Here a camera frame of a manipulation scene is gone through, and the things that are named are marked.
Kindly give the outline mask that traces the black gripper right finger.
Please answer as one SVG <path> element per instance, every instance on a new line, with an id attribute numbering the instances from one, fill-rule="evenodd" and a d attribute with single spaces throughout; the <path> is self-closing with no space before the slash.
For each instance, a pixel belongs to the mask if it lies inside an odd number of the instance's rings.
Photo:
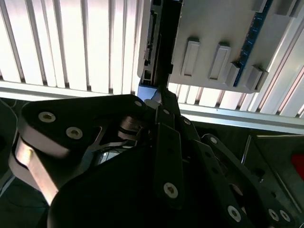
<path id="1" fill-rule="evenodd" d="M 200 138 L 191 121 L 180 113 L 177 97 L 162 91 L 162 105 L 174 114 L 191 165 L 203 175 L 209 196 L 202 205 L 207 210 L 203 224 L 212 228 L 294 228 L 296 220 L 261 186 L 256 177 L 212 134 Z"/>

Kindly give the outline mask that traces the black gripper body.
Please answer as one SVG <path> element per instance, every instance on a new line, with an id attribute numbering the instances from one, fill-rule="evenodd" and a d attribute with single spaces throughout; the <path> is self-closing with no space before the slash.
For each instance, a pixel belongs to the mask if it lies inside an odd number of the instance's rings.
<path id="1" fill-rule="evenodd" d="M 125 151 L 65 184 L 49 228 L 222 228 L 228 214 L 207 186 L 199 162 L 180 148 Z"/>

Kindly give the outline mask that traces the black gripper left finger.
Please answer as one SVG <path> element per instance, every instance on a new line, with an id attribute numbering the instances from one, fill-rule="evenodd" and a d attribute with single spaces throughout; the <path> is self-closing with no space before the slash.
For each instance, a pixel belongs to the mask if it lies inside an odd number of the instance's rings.
<path id="1" fill-rule="evenodd" d="M 86 160 L 105 148 L 138 142 L 140 153 L 155 154 L 153 191 L 169 207 L 183 205 L 181 112 L 176 95 L 164 94 L 148 106 L 134 95 L 36 101 L 25 105 L 17 124 L 14 157 L 25 171 L 19 178 L 34 183 L 48 205 L 80 201 L 73 178 L 96 175 Z"/>

